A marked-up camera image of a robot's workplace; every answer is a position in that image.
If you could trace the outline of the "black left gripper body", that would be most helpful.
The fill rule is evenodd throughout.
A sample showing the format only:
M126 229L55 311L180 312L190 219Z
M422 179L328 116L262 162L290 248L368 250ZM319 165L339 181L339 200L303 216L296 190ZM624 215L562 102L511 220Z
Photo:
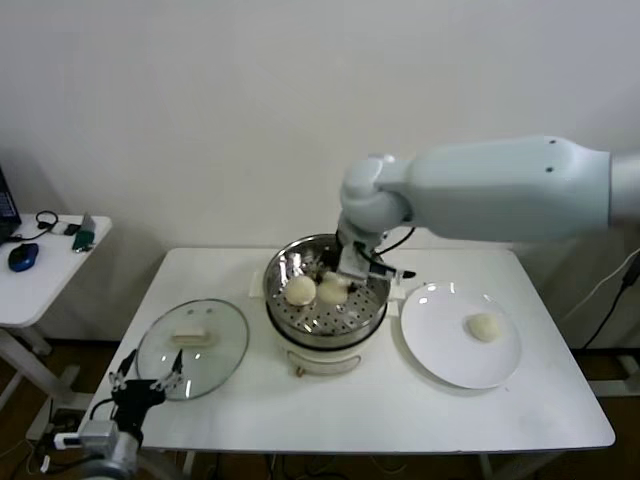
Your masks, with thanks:
M112 392L116 406L113 417L118 430L130 435L142 435L148 411L166 400L166 393L156 380L127 380Z

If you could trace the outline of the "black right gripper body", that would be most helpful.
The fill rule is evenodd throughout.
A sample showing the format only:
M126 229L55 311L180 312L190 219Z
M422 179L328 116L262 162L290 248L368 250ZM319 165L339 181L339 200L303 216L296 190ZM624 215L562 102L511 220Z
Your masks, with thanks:
M342 248L337 244L325 245L321 249L319 263L324 270L337 272Z

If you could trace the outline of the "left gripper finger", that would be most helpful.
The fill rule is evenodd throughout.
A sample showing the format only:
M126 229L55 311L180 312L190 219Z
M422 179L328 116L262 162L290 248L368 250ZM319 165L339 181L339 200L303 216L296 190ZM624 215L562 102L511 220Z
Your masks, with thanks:
M125 385L127 375L134 363L137 355L137 350L132 350L119 364L115 372L110 372L108 375L111 389L117 391L122 389Z
M173 390L183 380L183 350L175 357L170 372L152 384L154 390Z

